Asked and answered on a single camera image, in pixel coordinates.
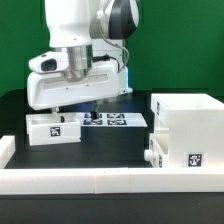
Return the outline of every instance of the white box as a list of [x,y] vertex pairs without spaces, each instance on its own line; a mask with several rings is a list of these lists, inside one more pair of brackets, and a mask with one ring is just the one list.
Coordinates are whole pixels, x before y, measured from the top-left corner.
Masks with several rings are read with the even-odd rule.
[[152,94],[153,167],[224,167],[224,104],[206,94]]
[[27,115],[26,124],[30,145],[80,142],[81,125],[75,113]]

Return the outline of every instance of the white platform edge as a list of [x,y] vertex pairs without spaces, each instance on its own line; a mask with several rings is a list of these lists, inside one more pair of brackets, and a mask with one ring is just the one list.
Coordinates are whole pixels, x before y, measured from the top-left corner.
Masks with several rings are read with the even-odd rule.
[[0,195],[224,192],[224,168],[8,169],[15,138],[0,140]]
[[15,152],[15,137],[3,136],[0,139],[0,169],[4,169]]

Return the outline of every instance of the small white box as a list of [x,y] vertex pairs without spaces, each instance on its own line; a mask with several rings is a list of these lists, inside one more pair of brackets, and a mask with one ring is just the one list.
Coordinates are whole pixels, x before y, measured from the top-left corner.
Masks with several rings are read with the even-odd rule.
[[75,113],[27,115],[26,125],[30,145],[80,142],[81,125]]

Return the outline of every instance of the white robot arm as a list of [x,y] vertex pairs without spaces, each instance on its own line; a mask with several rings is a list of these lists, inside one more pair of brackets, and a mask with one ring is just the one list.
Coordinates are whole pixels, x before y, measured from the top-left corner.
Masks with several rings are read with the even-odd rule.
[[93,63],[92,39],[127,39],[138,25],[136,0],[45,0],[45,10],[52,51],[29,62],[29,105],[41,110],[117,96],[117,62]]

